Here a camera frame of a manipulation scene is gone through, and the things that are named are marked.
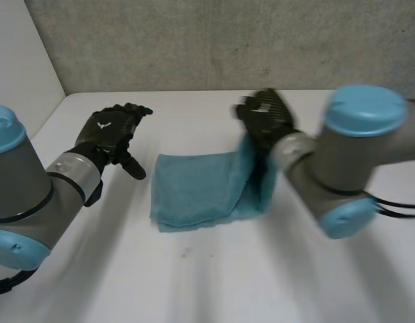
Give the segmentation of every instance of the gray wall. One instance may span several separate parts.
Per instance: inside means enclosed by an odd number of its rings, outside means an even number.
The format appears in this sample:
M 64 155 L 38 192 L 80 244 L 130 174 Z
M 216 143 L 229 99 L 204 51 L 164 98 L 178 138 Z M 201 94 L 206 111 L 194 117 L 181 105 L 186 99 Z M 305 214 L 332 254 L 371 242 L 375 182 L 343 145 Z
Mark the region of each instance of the gray wall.
M 68 94 L 328 89 L 415 97 L 415 0 L 26 0 Z

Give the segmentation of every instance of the light blue end cap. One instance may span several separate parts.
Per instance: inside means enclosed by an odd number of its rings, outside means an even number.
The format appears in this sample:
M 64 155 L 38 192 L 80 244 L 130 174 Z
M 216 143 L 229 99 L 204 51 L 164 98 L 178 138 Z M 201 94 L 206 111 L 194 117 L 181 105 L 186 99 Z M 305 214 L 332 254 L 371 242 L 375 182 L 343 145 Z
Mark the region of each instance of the light blue end cap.
M 0 265 L 33 271 L 50 254 L 50 249 L 37 240 L 14 232 L 0 230 Z
M 369 224 L 377 212 L 378 207 L 373 199 L 359 199 L 326 213 L 319 220 L 319 226 L 331 239 L 346 238 Z
M 332 96 L 325 125 L 349 137 L 376 137 L 396 130 L 407 118 L 406 101 L 375 85 L 346 86 Z
M 0 106 L 0 153 L 13 149 L 25 138 L 25 127 L 15 113 L 5 106 Z

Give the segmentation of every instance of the blue towel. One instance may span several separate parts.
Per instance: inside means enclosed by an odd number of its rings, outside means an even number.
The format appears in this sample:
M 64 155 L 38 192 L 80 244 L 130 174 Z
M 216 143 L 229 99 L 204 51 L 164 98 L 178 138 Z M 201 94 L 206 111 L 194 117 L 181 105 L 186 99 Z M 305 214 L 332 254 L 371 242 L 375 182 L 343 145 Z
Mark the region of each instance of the blue towel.
M 152 179 L 151 219 L 161 232 L 212 227 L 261 215 L 270 207 L 276 163 L 246 135 L 230 153 L 159 155 Z

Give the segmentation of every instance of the white wall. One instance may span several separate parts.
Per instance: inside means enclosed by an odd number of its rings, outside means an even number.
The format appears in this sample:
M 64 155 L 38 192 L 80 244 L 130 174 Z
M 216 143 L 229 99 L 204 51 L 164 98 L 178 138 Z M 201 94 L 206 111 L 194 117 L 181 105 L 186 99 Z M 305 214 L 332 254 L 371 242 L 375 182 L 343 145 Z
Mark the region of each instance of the white wall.
M 0 0 L 0 104 L 33 137 L 65 94 L 23 0 Z

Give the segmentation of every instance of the black cable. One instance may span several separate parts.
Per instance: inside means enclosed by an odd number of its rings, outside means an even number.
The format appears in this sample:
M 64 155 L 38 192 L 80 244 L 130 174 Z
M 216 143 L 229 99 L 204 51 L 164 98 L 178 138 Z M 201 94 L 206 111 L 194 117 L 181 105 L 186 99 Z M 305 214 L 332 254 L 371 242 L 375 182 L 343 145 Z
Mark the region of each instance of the black cable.
M 398 213 L 382 206 L 379 206 L 379 208 L 379 214 L 386 215 L 387 217 L 395 217 L 396 219 L 415 219 L 415 215 L 413 214 Z
M 22 284 L 24 281 L 29 279 L 36 271 L 37 270 L 35 270 L 35 271 L 20 271 L 18 274 L 16 274 L 12 278 L 1 279 L 0 280 L 0 295 L 8 293 L 14 287 Z
M 380 204 L 388 205 L 390 207 L 401 207 L 403 209 L 415 209 L 415 204 L 396 203 L 396 202 L 391 202 L 391 201 L 380 199 L 379 197 L 376 197 L 376 196 L 372 196 L 372 197 L 376 200 L 376 202 Z

